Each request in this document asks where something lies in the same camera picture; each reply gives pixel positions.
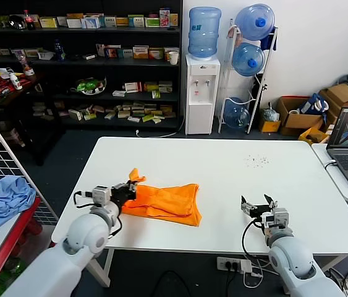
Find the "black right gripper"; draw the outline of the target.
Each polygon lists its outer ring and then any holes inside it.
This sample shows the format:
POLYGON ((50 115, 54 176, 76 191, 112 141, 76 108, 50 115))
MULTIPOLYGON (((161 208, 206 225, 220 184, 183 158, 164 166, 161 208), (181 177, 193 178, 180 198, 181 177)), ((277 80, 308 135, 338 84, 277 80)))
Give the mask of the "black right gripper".
POLYGON ((264 197, 267 204, 252 205, 246 201, 244 196, 241 196, 241 210, 246 214, 250 214, 250 217, 255 218, 257 222, 273 222, 274 215, 271 213, 271 211, 278 206, 278 202, 266 194, 264 194, 264 197))

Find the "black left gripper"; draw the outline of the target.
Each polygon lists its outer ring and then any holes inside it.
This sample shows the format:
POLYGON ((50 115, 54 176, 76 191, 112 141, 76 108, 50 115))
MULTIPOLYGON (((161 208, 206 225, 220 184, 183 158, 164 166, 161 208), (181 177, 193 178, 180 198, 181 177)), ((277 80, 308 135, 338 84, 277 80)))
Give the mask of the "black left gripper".
POLYGON ((119 183, 111 188, 111 200, 120 204, 128 200, 136 199, 136 181, 128 180, 125 183, 119 183))

